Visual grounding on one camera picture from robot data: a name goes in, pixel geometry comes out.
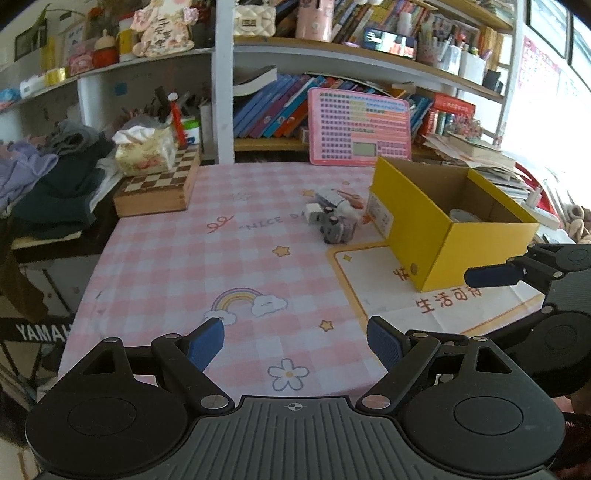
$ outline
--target screen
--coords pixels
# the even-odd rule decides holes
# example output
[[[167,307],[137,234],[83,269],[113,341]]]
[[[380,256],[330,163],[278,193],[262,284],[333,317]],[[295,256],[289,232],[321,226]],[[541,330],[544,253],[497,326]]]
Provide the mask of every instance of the screen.
[[[353,155],[360,157],[376,157],[378,155],[375,143],[353,142]]]

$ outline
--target blue gripper pad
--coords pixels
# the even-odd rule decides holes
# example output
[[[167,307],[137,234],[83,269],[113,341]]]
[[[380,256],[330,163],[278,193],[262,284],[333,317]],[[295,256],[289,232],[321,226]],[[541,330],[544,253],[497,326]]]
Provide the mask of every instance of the blue gripper pad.
[[[367,337],[369,348],[388,371],[410,350],[409,338],[382,317],[368,320]]]
[[[224,330],[220,319],[209,319],[184,339],[187,358],[203,372],[223,347]]]
[[[510,263],[490,265],[488,267],[469,268],[464,273],[466,285],[472,288],[502,287],[517,285],[523,280],[523,269]]]

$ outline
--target white container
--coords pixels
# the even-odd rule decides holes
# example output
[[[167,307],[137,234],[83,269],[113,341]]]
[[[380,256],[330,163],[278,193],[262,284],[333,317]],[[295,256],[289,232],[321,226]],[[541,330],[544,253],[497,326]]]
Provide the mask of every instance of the white container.
[[[441,54],[441,51],[444,49],[444,47],[445,47],[445,43],[443,43],[442,46],[440,47],[440,54]],[[460,72],[461,59],[462,59],[462,49],[460,47],[449,46],[448,48],[446,48],[441,61],[438,61],[433,66],[437,67],[439,70],[443,70],[444,72],[448,72],[453,75],[457,75]]]
[[[462,52],[459,71],[460,77],[482,85],[485,70],[486,60],[482,60],[478,55],[473,55],[470,52]]]
[[[27,80],[23,80],[20,85],[21,98],[27,98],[33,93],[45,88],[45,77],[43,75],[34,75]]]
[[[396,33],[403,37],[410,37],[413,33],[413,17],[408,12],[400,12],[398,16],[398,24],[396,25]]]
[[[133,17],[123,18],[119,21],[119,34],[117,35],[117,46],[119,50],[119,61],[133,60],[136,56],[132,53],[137,43],[137,33],[131,29]]]
[[[439,55],[444,51],[443,58],[439,61]],[[448,46],[445,48],[445,42],[435,45],[420,44],[417,49],[417,61],[430,65],[444,72],[457,75],[460,71],[460,61],[462,59],[462,49],[460,47]]]

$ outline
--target star print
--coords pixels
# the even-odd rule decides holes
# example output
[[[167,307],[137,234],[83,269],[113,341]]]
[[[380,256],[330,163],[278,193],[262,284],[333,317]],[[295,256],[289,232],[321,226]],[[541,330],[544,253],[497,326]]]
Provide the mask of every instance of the star print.
[[[326,320],[322,320],[322,323],[320,325],[318,325],[320,328],[322,328],[325,332],[328,332],[329,330],[334,330],[335,328],[332,326],[332,322],[327,322]]]
[[[282,247],[281,245],[277,245],[277,248],[273,250],[273,253],[279,258],[291,255],[290,248]]]

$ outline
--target pink checkered tablecloth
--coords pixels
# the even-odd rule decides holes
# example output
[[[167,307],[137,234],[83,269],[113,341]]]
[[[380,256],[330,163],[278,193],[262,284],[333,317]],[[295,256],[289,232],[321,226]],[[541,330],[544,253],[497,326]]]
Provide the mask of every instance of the pink checkered tablecloth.
[[[303,209],[321,186],[366,198],[373,172],[296,163],[202,167],[186,212],[122,219],[85,292],[60,376],[102,338],[149,345],[219,316],[225,344],[206,373],[235,401],[358,397],[385,370]],[[355,235],[356,243],[376,239],[372,225]]]

